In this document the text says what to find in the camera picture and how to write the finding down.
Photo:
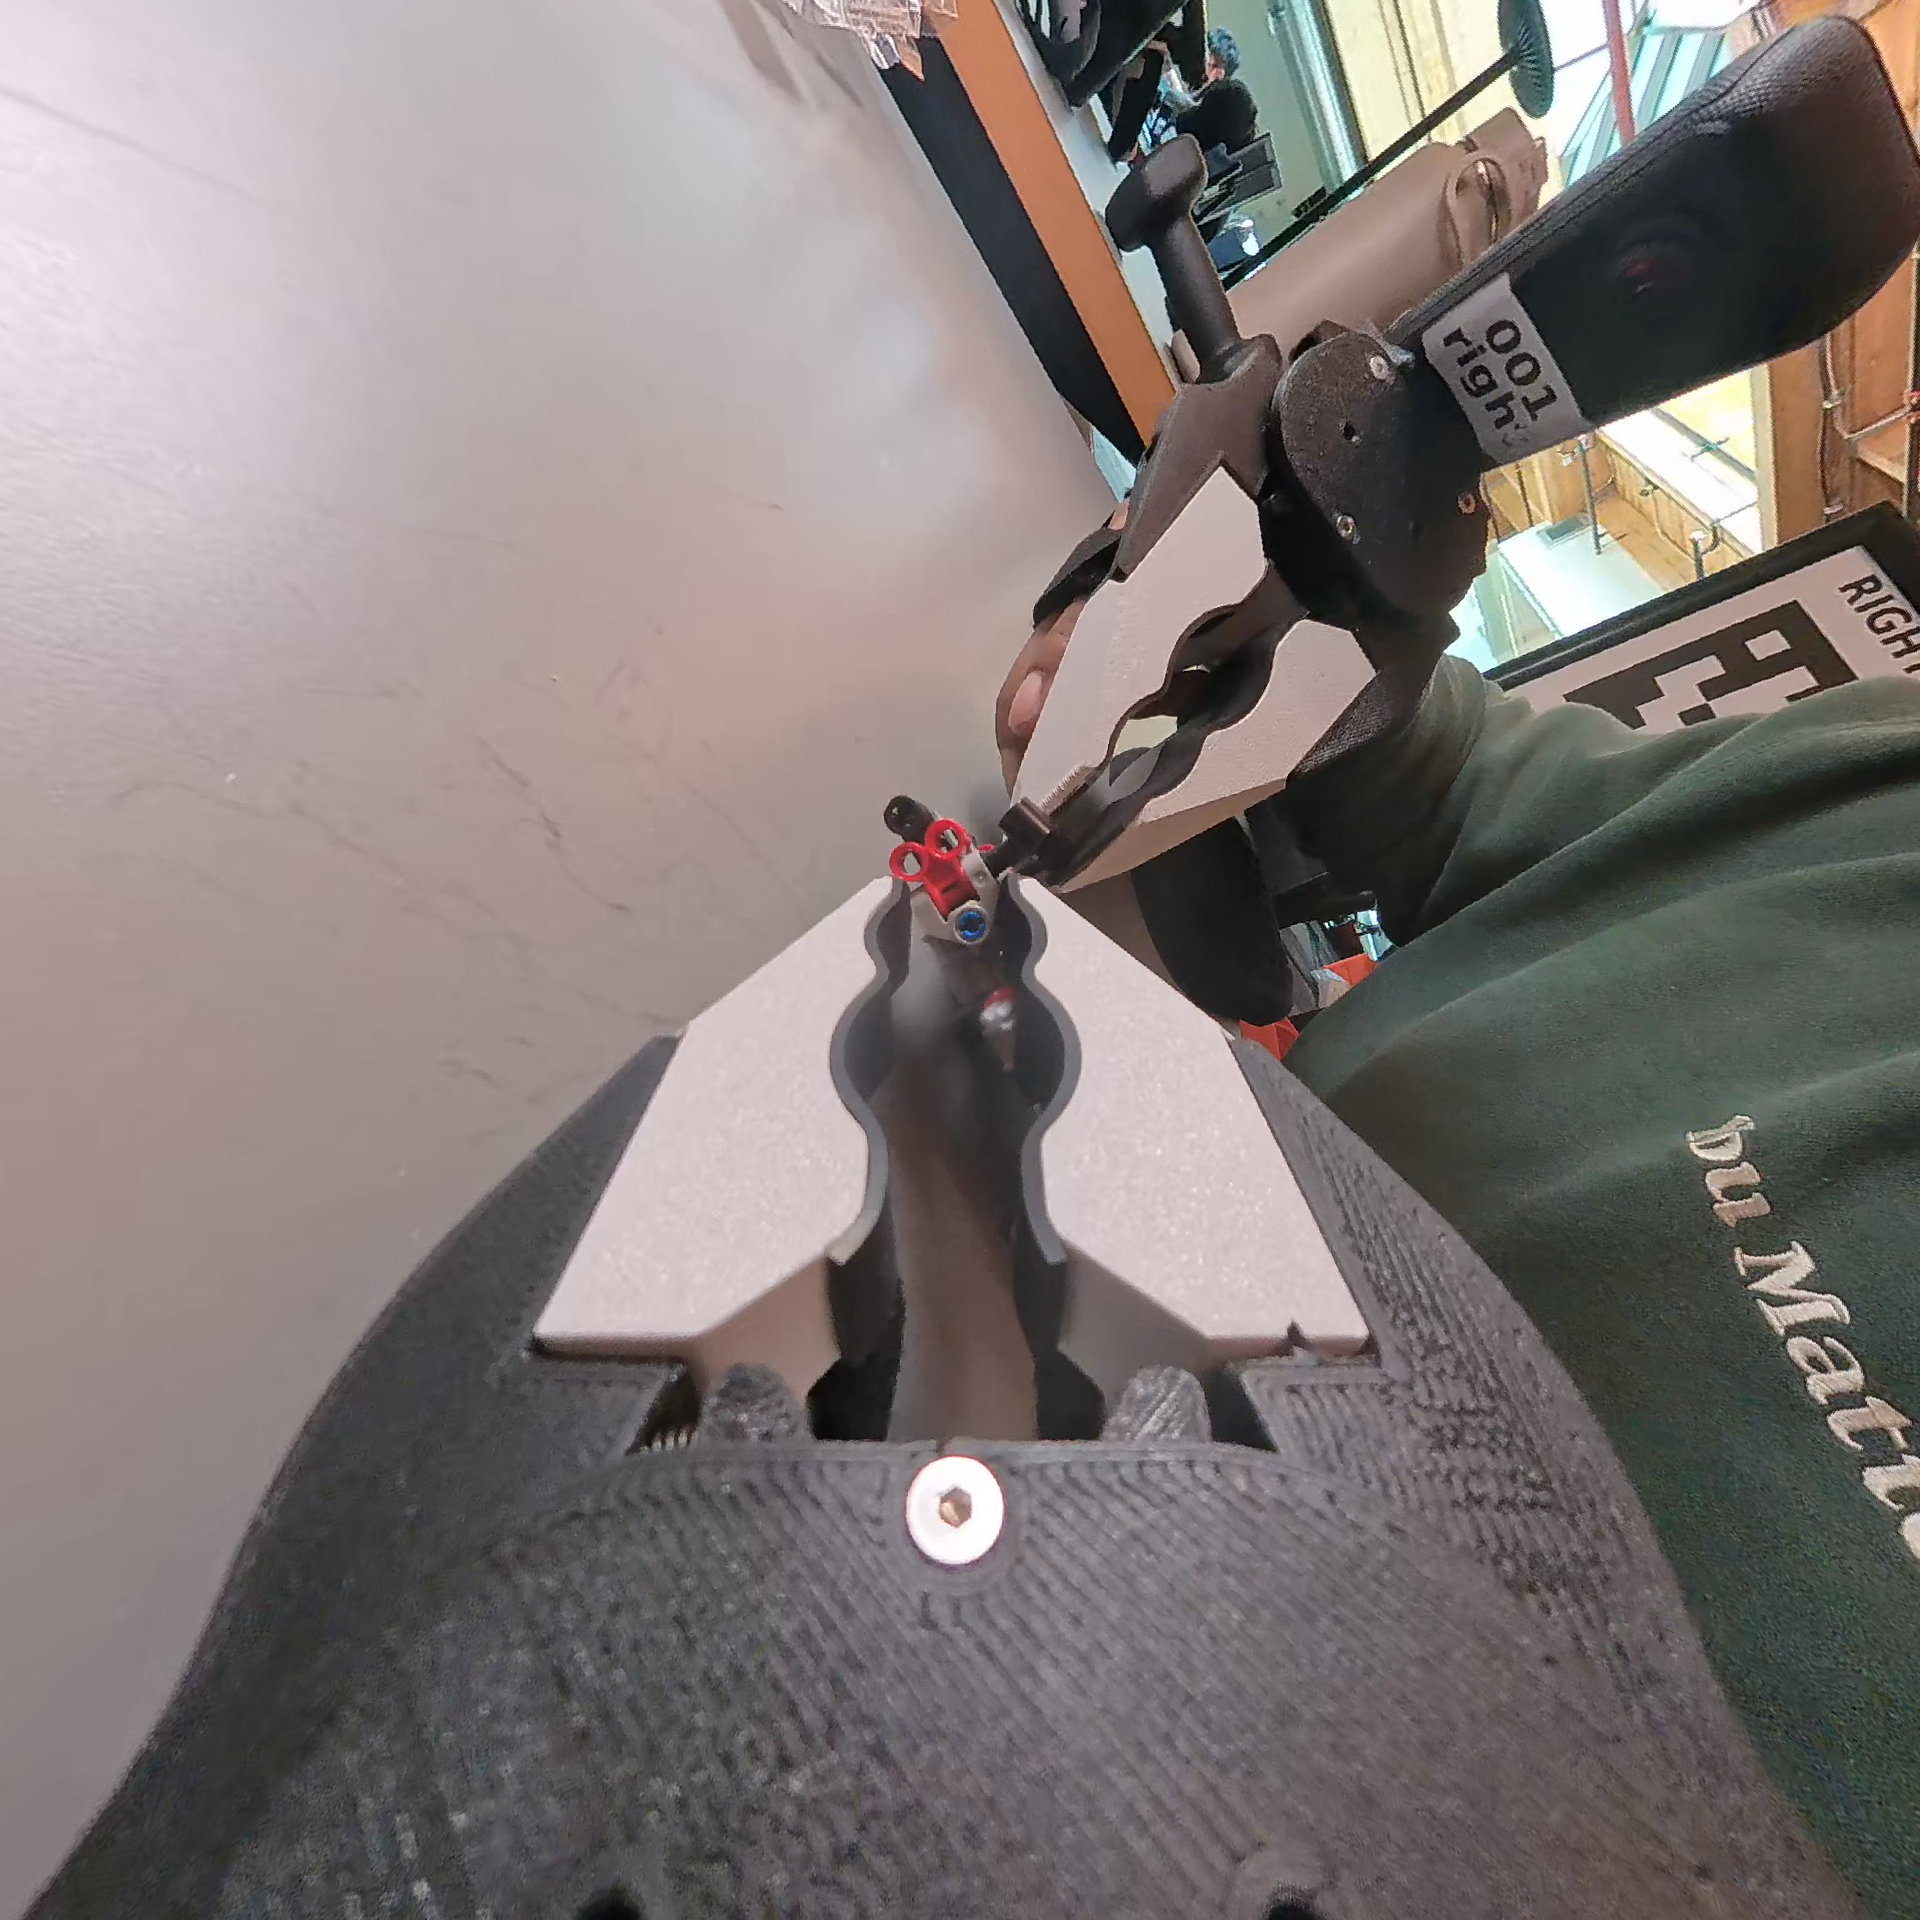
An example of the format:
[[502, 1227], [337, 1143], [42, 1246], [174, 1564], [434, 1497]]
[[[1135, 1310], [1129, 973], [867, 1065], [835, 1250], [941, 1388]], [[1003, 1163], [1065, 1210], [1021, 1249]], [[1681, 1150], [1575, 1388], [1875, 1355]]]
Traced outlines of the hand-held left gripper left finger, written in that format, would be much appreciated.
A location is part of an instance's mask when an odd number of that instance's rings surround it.
[[795, 1400], [852, 1346], [834, 1271], [871, 1234], [885, 1148], [852, 1024], [890, 995], [897, 882], [870, 881], [680, 1034], [534, 1322], [545, 1356], [736, 1366]]

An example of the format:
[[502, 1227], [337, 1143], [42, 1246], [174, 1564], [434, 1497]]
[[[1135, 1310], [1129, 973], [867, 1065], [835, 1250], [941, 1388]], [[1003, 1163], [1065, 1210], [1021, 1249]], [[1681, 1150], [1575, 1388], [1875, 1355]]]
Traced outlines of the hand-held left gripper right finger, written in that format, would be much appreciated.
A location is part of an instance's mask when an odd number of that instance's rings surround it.
[[1021, 1143], [1055, 1346], [1103, 1400], [1145, 1368], [1364, 1355], [1372, 1332], [1233, 1039], [1054, 893], [1009, 884], [1021, 984], [1061, 1044]]

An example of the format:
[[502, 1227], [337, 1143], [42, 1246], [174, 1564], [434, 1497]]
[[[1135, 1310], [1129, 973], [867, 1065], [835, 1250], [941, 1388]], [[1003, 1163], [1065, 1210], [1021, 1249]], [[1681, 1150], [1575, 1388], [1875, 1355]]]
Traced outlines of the person's green sweatshirt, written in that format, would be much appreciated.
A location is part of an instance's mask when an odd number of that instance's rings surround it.
[[1377, 911], [1287, 1068], [1543, 1334], [1776, 1785], [1916, 1917], [1916, 684], [1633, 734], [1569, 847]]

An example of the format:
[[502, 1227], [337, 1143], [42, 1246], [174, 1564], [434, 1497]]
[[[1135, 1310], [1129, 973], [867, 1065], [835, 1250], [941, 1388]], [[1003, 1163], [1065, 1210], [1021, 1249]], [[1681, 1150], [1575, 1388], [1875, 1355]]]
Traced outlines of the black floor lamp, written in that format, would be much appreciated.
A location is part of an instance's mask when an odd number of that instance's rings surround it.
[[1558, 67], [1536, 2], [1269, 5], [1308, 104], [1326, 181], [1278, 245], [1326, 220], [1488, 94], [1540, 122]]

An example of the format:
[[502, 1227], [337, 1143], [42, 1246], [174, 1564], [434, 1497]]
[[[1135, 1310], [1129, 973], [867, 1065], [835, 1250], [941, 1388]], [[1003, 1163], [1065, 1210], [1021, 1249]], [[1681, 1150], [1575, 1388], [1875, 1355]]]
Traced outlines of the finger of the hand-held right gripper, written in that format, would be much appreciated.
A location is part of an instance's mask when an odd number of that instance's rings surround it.
[[1068, 881], [1070, 890], [1127, 875], [1278, 794], [1376, 677], [1352, 635], [1314, 620], [1296, 625], [1279, 641], [1269, 666], [1252, 710], [1208, 732], [1186, 779], [1150, 799], [1118, 839]]
[[1057, 813], [1109, 761], [1116, 737], [1176, 671], [1182, 644], [1267, 576], [1256, 503], [1208, 479], [1145, 554], [1092, 591], [1038, 713], [1014, 804]]

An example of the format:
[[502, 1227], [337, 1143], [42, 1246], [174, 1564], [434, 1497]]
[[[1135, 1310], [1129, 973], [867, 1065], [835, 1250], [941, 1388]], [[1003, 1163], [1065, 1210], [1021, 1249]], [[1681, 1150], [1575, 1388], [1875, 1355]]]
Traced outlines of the white black headset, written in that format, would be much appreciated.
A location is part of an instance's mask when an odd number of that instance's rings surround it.
[[1027, 39], [1068, 108], [1127, 75], [1186, 2], [1016, 2]]

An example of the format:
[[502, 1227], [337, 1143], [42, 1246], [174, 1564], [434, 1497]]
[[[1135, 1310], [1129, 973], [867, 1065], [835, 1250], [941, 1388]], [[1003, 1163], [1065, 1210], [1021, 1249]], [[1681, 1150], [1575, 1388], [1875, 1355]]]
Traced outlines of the person's right hand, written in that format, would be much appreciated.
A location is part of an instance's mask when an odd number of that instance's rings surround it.
[[1008, 794], [1018, 784], [1021, 763], [1084, 606], [1081, 600], [1074, 600], [1051, 619], [1034, 625], [997, 690], [994, 745]]

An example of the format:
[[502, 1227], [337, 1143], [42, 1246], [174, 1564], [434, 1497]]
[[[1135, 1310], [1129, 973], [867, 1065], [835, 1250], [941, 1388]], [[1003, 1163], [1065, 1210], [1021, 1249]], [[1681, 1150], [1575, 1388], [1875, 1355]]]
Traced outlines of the black white marker board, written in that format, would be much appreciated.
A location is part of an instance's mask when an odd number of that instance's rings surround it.
[[1878, 503], [1491, 671], [1534, 710], [1646, 734], [1917, 678], [1917, 535]]

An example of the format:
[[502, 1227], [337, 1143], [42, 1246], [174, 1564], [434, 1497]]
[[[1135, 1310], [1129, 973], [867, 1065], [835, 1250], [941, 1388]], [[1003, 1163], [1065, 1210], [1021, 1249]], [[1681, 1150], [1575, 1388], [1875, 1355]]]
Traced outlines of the black dumbbell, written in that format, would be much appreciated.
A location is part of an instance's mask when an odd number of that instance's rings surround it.
[[1198, 203], [1208, 185], [1200, 145], [1176, 134], [1140, 158], [1116, 185], [1103, 209], [1103, 226], [1118, 253], [1150, 257], [1162, 286], [1169, 324], [1198, 364], [1192, 383], [1200, 399], [1235, 399], [1264, 430], [1287, 367], [1284, 339], [1271, 327], [1278, 308], [1235, 304], [1198, 226]]

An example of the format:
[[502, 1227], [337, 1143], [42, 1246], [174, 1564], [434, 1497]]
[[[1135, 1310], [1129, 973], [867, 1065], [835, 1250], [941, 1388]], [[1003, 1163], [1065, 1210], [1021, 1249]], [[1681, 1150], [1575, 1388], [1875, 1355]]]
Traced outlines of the black lego liftarm beam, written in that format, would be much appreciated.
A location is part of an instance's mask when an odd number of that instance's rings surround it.
[[997, 839], [982, 853], [982, 863], [996, 878], [1018, 875], [1054, 887], [1080, 870], [1081, 847], [1072, 822], [1055, 822], [1034, 803], [1016, 803], [1001, 816]]

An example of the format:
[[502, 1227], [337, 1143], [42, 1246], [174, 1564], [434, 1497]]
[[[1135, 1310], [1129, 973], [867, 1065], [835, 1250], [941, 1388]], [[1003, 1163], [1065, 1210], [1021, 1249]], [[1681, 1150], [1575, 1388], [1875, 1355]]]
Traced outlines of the lego car chassis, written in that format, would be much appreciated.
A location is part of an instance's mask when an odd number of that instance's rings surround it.
[[885, 870], [904, 889], [913, 935], [937, 980], [949, 1026], [988, 1067], [1042, 1100], [1061, 1042], [1034, 980], [1039, 928], [996, 849], [910, 794], [882, 809]]

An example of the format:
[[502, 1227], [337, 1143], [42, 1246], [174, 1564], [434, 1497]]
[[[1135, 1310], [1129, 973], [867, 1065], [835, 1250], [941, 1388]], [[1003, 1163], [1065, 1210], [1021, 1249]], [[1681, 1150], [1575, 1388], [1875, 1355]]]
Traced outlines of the person's right forearm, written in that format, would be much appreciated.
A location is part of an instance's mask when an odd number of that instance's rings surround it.
[[1332, 882], [1404, 941], [1592, 832], [1612, 809], [1606, 766], [1635, 745], [1603, 710], [1531, 709], [1445, 654], [1399, 723], [1287, 780], [1281, 809]]

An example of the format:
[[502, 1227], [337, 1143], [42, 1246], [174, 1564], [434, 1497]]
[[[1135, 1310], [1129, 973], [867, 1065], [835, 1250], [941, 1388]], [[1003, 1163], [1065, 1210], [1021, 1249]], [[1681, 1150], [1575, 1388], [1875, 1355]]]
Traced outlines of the clear empty plastic bag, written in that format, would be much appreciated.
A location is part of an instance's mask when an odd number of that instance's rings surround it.
[[771, 19], [852, 36], [884, 73], [923, 78], [923, 44], [957, 23], [957, 2], [770, 2]]

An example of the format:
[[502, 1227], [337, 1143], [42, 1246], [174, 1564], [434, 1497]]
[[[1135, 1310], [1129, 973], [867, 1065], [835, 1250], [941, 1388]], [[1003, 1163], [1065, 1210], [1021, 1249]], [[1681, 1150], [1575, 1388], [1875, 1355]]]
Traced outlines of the wooden edged desk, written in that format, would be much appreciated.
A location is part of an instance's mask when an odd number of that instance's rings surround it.
[[1070, 108], [1014, 5], [960, 5], [923, 42], [923, 77], [882, 75], [1005, 307], [1081, 430], [1143, 447], [1194, 355], [1157, 281], [1101, 223], [1122, 166]]

